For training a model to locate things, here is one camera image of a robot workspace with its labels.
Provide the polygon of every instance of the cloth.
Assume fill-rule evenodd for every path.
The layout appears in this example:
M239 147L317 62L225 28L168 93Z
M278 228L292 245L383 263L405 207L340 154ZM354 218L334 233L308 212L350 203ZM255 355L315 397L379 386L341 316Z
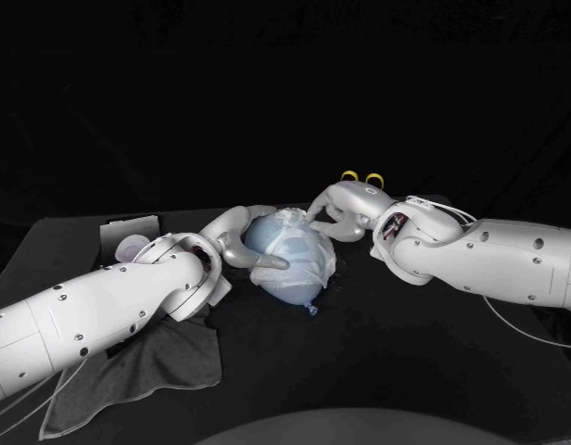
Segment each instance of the cloth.
M204 323L209 312L206 305L180 323L170 316L151 320L115 355L105 350L88 359L50 401L40 440L69 434L106 406L138 401L160 388L202 389L220 382L217 335ZM63 370L57 388L79 366Z

